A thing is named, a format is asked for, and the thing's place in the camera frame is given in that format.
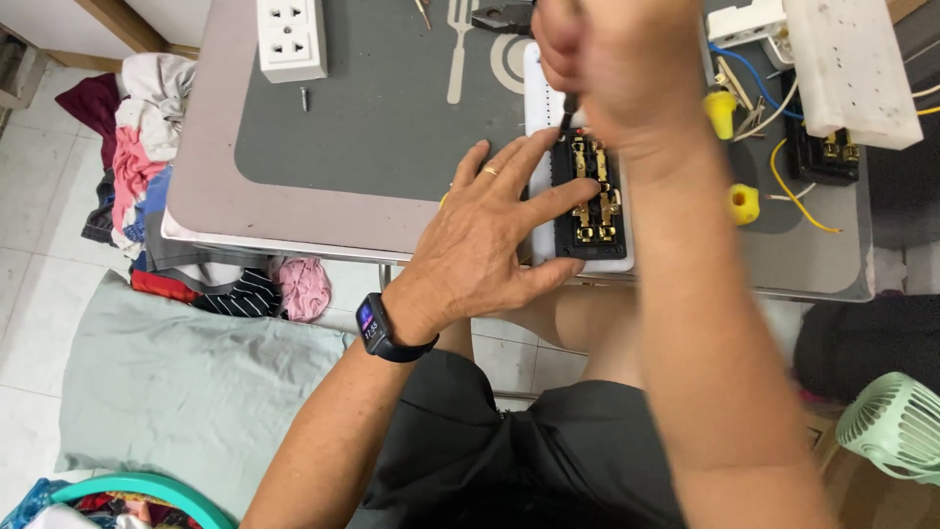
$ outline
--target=blue wire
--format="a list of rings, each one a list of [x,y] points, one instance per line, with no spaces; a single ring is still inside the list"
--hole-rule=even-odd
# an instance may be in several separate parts
[[[774,101],[774,98],[770,97],[770,94],[767,92],[767,87],[765,87],[765,86],[763,85],[763,80],[760,79],[760,74],[758,73],[757,70],[754,69],[753,66],[751,66],[751,63],[748,62],[746,58],[744,58],[744,57],[742,57],[742,56],[739,56],[738,54],[736,54],[736,53],[734,53],[734,52],[730,52],[730,51],[728,51],[728,50],[723,50],[723,49],[719,48],[718,46],[715,46],[715,45],[712,44],[711,42],[709,42],[708,47],[709,47],[710,50],[712,50],[713,52],[715,52],[715,53],[717,53],[717,54],[719,54],[719,55],[721,55],[721,56],[733,57],[733,58],[736,58],[736,59],[740,60],[742,63],[744,63],[744,65],[747,67],[747,69],[751,71],[751,74],[754,75],[754,79],[758,82],[758,86],[760,87],[760,93],[763,94],[764,99],[767,100],[767,103],[769,103],[770,106],[772,106],[772,107],[774,108],[774,110],[777,110],[777,109],[780,107],[780,103]],[[782,114],[783,114],[784,116],[789,117],[789,118],[796,118],[796,119],[798,119],[798,120],[802,120],[802,119],[804,118],[803,116],[800,116],[799,114],[795,114],[795,113],[793,113],[793,112],[791,112],[790,110],[787,110],[787,109],[784,109],[783,112],[782,112]]]

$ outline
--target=black and white striped cloth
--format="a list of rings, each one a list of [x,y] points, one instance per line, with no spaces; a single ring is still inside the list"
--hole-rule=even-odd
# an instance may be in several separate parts
[[[246,268],[242,278],[228,294],[200,296],[190,305],[207,313],[239,318],[277,316],[281,293],[264,270]]]

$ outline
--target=white tile floor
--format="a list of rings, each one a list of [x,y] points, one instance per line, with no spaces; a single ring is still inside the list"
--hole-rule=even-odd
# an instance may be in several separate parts
[[[97,205],[102,142],[53,98],[91,74],[50,67],[30,108],[14,112],[0,138],[0,518],[52,471],[72,335],[104,272],[124,272],[129,264],[116,249],[79,236]],[[377,268],[324,266],[333,300],[319,323],[354,331],[353,311],[378,290]],[[765,306],[785,346],[799,327],[795,305]],[[505,322],[479,319],[473,332],[478,364],[497,390],[570,384],[587,362]],[[527,407],[512,400],[497,405]]]

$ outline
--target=green fan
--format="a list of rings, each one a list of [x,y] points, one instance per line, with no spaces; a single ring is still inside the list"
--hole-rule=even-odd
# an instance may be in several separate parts
[[[888,475],[940,485],[940,397],[904,373],[871,382],[838,420],[836,436]]]

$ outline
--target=white wire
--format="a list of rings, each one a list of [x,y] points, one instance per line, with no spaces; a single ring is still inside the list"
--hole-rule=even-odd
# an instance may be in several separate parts
[[[810,192],[810,191],[813,190],[813,187],[816,187],[816,183],[815,183],[815,182],[812,183],[812,184],[810,184],[810,185],[808,185],[807,188],[804,189],[803,191],[800,191],[800,194],[799,194],[799,195],[796,195],[796,199],[797,199],[797,200],[800,200],[800,199],[802,199],[803,197],[805,197],[808,192]],[[790,197],[788,197],[788,196],[786,196],[786,195],[764,195],[764,198],[765,198],[765,199],[768,199],[768,200],[787,200],[787,201],[790,200]]]
[[[749,138],[749,137],[751,137],[751,136],[757,134],[758,132],[760,132],[761,130],[763,130],[764,127],[766,127],[767,125],[769,125],[771,121],[776,120],[777,117],[780,116],[780,114],[783,114],[784,108],[786,108],[787,105],[790,104],[790,100],[793,99],[793,95],[796,94],[796,87],[797,87],[797,86],[798,86],[798,85],[797,85],[797,79],[793,79],[793,86],[792,86],[792,88],[790,88],[790,93],[787,94],[787,98],[783,100],[783,103],[781,103],[781,104],[780,104],[780,107],[776,110],[776,112],[771,115],[770,119],[768,119],[767,121],[765,121],[765,122],[761,123],[760,125],[754,127],[753,129],[751,129],[751,130],[745,132],[744,134],[742,134],[742,135],[740,135],[740,136],[734,138],[733,141],[734,141],[734,142],[738,142],[738,141],[741,141],[742,139],[746,139],[746,138]]]
[[[934,92],[936,92],[936,91],[940,91],[940,85],[937,85],[937,86],[935,86],[935,87],[933,87],[933,88],[927,88],[926,90],[924,90],[924,91],[922,91],[922,92],[918,92],[918,93],[914,94],[914,97],[924,97],[925,95],[931,95],[932,93],[934,93]]]

